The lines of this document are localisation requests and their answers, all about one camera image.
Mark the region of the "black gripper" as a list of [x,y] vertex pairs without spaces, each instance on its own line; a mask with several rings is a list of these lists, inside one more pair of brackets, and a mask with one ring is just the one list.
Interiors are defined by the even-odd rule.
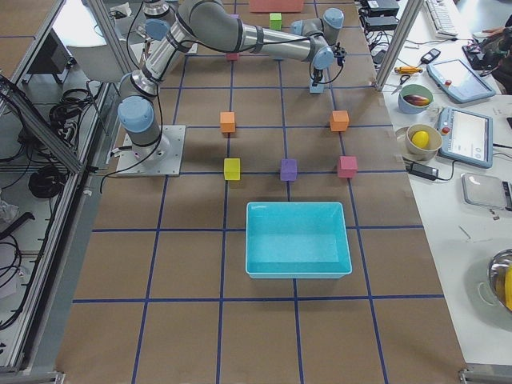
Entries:
[[313,68],[313,72],[311,74],[311,85],[312,86],[323,86],[323,70]]

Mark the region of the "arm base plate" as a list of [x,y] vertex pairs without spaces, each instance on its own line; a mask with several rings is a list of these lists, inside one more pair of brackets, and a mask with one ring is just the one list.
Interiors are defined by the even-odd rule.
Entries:
[[185,125],[164,125],[162,137],[152,146],[140,147],[125,134],[123,145],[130,146],[118,157],[116,171],[121,177],[152,177],[180,175]]

